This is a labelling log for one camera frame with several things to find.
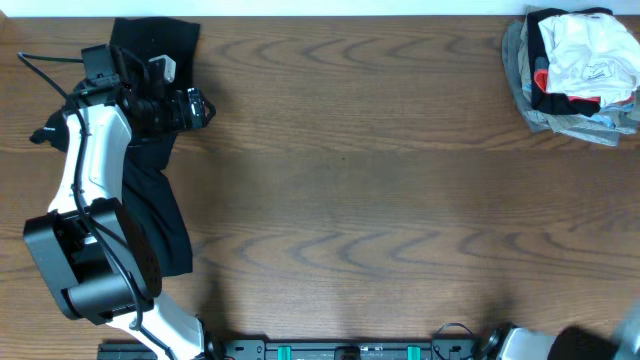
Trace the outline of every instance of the wood grain surface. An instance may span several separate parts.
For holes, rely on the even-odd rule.
[[[640,285],[638,136],[532,134],[500,58],[511,17],[191,18],[218,107],[166,171],[194,248],[165,289],[222,336],[428,337],[446,322],[609,333]],[[637,31],[640,19],[623,18]],[[18,51],[78,56],[113,19],[0,35],[0,357],[88,359],[124,334],[57,310],[24,245],[64,156]],[[42,64],[65,89],[77,65]]]

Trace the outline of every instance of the black cloth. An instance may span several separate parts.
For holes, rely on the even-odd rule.
[[[193,56],[200,25],[169,18],[116,19],[111,44],[126,48],[141,60],[168,55],[176,62],[176,76],[169,90],[192,87]],[[49,141],[67,151],[69,133],[61,109],[30,140]],[[193,270],[191,243],[169,180],[162,174],[176,136],[130,146],[124,158],[122,202],[140,230],[153,246],[163,276],[175,276]]]
[[[572,326],[556,337],[547,360],[611,360],[617,351],[611,341]]]
[[[587,10],[577,11],[582,14],[604,13],[613,15],[609,9],[595,7]],[[538,23],[550,16],[565,15],[569,12],[560,9],[544,9],[527,14],[527,31],[529,33],[529,69],[531,79],[534,79],[536,59],[542,57],[549,63],[547,51],[544,48],[544,40],[540,32]],[[531,84],[531,107],[552,115],[575,115],[582,114],[591,116],[600,111],[600,105],[593,101],[572,100],[565,94],[547,94],[538,87],[535,81]]]

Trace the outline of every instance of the white cloth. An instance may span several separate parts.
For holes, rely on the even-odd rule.
[[[549,58],[547,92],[623,101],[640,86],[640,44],[613,16],[566,14],[538,23]]]

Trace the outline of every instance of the gray cloth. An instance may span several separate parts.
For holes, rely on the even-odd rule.
[[[627,116],[620,111],[607,111],[588,118],[583,115],[550,115],[531,107],[531,92],[524,84],[531,84],[526,41],[526,27],[519,21],[509,25],[502,39],[502,62],[509,88],[518,111],[533,132],[551,129],[578,139],[616,146],[620,134],[635,134],[638,130],[638,107]]]

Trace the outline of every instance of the white wall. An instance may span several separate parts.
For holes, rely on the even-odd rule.
[[[0,9],[10,17],[513,15],[527,4],[640,14],[640,0],[0,0]]]

